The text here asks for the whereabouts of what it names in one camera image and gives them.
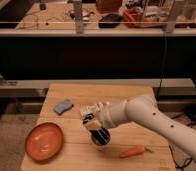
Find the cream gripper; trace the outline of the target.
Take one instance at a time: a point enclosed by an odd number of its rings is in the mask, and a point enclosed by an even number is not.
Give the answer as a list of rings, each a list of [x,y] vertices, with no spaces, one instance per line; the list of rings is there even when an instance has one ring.
[[[110,141],[110,133],[107,129],[102,128],[102,123],[93,114],[88,114],[83,119],[83,125],[91,131],[91,136],[97,145],[103,145],[104,141],[108,143]]]

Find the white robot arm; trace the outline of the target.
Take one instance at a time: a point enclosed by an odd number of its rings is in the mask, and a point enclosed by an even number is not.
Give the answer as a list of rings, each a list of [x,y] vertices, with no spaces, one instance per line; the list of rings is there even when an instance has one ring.
[[[110,142],[109,129],[135,122],[163,136],[196,160],[196,130],[164,115],[152,95],[137,95],[117,104],[98,102],[82,107],[80,116],[96,146]]]

